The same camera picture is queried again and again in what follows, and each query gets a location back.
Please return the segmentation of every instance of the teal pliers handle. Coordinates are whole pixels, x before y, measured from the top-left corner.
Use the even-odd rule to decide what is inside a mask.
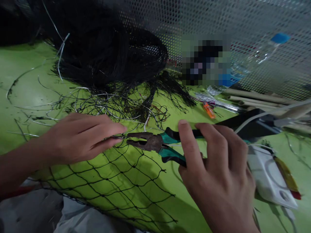
[[[196,139],[204,138],[201,132],[198,129],[192,130],[193,135]],[[173,144],[180,142],[179,132],[171,130],[169,127],[166,128],[164,133],[160,134],[163,142],[165,144]],[[167,161],[175,161],[180,165],[187,167],[186,159],[183,155],[179,154],[177,151],[173,150],[169,146],[163,147],[159,152],[159,155],[162,157],[162,162],[166,163]]]

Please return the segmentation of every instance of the pliers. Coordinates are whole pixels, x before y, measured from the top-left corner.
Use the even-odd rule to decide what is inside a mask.
[[[201,132],[197,129],[192,130],[195,138],[203,138]],[[179,143],[180,137],[179,132],[171,130],[169,127],[166,128],[164,133],[154,135],[150,132],[142,133],[129,133],[127,137],[145,139],[146,141],[134,141],[127,140],[127,144],[140,148],[147,151],[156,151],[162,157],[162,162],[175,161],[180,165],[187,167],[186,159],[183,155],[179,154],[177,151],[173,150],[166,144]]]

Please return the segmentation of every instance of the finger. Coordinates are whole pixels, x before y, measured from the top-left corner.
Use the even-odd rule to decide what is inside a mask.
[[[186,175],[186,172],[187,172],[187,168],[185,168],[184,166],[181,166],[179,165],[179,168],[178,168],[178,172],[180,174],[180,177],[182,178],[182,180],[184,179],[184,175]]]
[[[252,189],[255,189],[256,188],[256,182],[255,182],[255,179],[253,177],[253,174],[251,173],[251,171],[249,170],[248,167],[246,167],[246,176],[248,178],[250,187]]]
[[[98,156],[101,152],[104,152],[105,150],[110,149],[113,147],[115,144],[118,144],[122,142],[122,139],[114,139],[114,138],[109,138],[104,141],[101,141],[93,146],[93,148],[89,151],[89,157],[96,157]]]
[[[181,146],[186,158],[187,169],[192,171],[204,170],[199,146],[189,123],[186,120],[180,120],[178,122],[178,130]]]
[[[80,120],[84,118],[92,117],[92,115],[82,114],[82,113],[70,113],[65,118],[63,118],[60,122],[70,122],[75,120]]]
[[[247,144],[230,128],[214,125],[227,140],[229,151],[229,168],[231,171],[244,174],[247,167]]]
[[[213,125],[197,123],[195,125],[207,141],[208,167],[217,170],[228,169],[228,145],[224,136]]]
[[[93,146],[105,138],[108,138],[115,134],[124,133],[125,131],[126,127],[123,126],[121,123],[109,123],[96,125],[78,134],[77,136],[79,139],[85,140],[85,144]]]
[[[107,123],[113,123],[113,121],[107,115],[99,115],[84,117],[82,119],[75,120],[73,122],[70,122],[70,125],[68,125],[68,127],[70,127],[70,131],[72,132],[72,134],[79,134],[88,129],[91,129],[94,126]]]

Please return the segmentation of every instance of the perforated metal sheet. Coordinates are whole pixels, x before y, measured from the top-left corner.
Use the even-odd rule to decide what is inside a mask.
[[[311,97],[310,0],[117,0],[126,25],[156,34],[181,68],[182,34],[230,34],[232,55],[244,55],[278,32],[291,36],[255,72],[239,82],[246,90],[284,97]]]

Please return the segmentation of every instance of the plastic water bottle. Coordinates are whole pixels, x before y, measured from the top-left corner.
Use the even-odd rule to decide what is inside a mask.
[[[260,64],[265,62],[276,51],[280,44],[289,40],[289,36],[283,33],[276,34],[269,42],[259,47],[257,51],[251,52],[243,60],[231,62],[231,78],[228,85],[209,86],[207,92],[210,95],[218,95],[224,90],[240,81],[249,73],[253,72]]]

